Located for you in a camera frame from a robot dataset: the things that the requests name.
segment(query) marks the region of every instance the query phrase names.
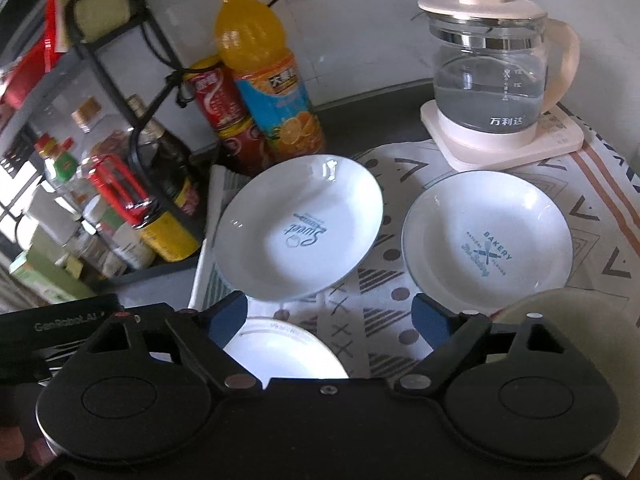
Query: ceramic plate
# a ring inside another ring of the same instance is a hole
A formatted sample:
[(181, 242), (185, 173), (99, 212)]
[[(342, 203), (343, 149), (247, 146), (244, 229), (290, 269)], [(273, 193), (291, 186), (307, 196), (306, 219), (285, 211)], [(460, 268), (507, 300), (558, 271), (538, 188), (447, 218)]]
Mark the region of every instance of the ceramic plate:
[(434, 300), (491, 313), (564, 286), (573, 247), (562, 213), (533, 184), (468, 171), (418, 197), (402, 228), (402, 254), (416, 285)]
[(317, 337), (291, 323), (250, 317), (225, 352), (266, 388), (274, 377), (347, 379), (337, 357)]
[(382, 193), (364, 167), (335, 155), (273, 166), (240, 190), (214, 256), (233, 289), (263, 301), (315, 294), (353, 270), (382, 222)]

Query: screw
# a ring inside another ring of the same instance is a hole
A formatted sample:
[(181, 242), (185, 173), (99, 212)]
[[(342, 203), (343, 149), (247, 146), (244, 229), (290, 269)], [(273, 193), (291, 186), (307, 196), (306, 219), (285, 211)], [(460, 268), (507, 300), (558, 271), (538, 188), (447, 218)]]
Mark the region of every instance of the screw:
[(255, 377), (249, 374), (229, 375), (225, 379), (225, 385), (232, 390), (248, 390), (255, 386)]
[(335, 395), (338, 393), (338, 388), (331, 384), (326, 384), (325, 386), (320, 387), (320, 393), (323, 395)]
[(400, 378), (400, 385), (405, 390), (425, 390), (431, 386), (431, 379), (426, 375), (409, 374)]

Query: red can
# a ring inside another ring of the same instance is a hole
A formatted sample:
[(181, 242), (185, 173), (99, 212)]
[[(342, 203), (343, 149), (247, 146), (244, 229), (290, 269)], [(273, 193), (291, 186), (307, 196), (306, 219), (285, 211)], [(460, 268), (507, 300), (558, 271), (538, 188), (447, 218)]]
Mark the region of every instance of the red can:
[(218, 135), (227, 165), (237, 173), (255, 176), (272, 164), (267, 140), (251, 116)]
[(247, 110), (234, 83), (233, 72), (222, 63), (220, 56), (207, 57), (191, 68), (212, 65), (215, 65), (212, 70), (189, 74), (186, 78), (193, 86), (198, 104), (211, 126), (223, 130), (241, 121), (247, 115)]

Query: white cap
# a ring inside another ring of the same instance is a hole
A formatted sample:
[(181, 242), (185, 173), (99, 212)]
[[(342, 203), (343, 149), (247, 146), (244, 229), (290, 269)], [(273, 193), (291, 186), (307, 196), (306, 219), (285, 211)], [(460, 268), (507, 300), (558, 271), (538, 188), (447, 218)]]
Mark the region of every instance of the white cap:
[(429, 13), (452, 16), (457, 20), (536, 20), (546, 17), (546, 12), (529, 0), (418, 0), (418, 6)]
[(100, 218), (104, 216), (107, 209), (109, 209), (107, 201), (103, 199), (101, 195), (96, 195), (89, 200), (89, 203), (82, 212), (82, 216), (84, 216), (84, 219), (87, 220), (89, 224), (96, 225), (100, 223)]
[(25, 213), (36, 219), (46, 233), (60, 246), (71, 240), (79, 227), (71, 214), (56, 203), (55, 195), (48, 193), (42, 186), (36, 188)]

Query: table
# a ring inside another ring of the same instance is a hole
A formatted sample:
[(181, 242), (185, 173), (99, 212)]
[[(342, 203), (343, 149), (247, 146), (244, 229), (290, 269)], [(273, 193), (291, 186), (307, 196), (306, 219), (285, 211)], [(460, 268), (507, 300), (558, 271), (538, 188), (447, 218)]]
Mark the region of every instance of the table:
[[(637, 326), (640, 178), (588, 124), (574, 119), (585, 133), (583, 149), (508, 172), (537, 186), (563, 212), (574, 244), (567, 286), (607, 294), (610, 307)], [(281, 304), (250, 300), (249, 316), (286, 320), (309, 330), (336, 354), (351, 377), (392, 380), (431, 351), (411, 324), (411, 302), (419, 290), (402, 261), (404, 216), (425, 188), (455, 171), (431, 139), (385, 144), (354, 158), (383, 190), (385, 215), (372, 250), (327, 290)], [(222, 168), (216, 171), (213, 180), (223, 181), (223, 189), (210, 206), (222, 210), (247, 179)], [(195, 308), (205, 308), (230, 292), (214, 271), (208, 276), (207, 285), (200, 283), (201, 302), (192, 305)]]

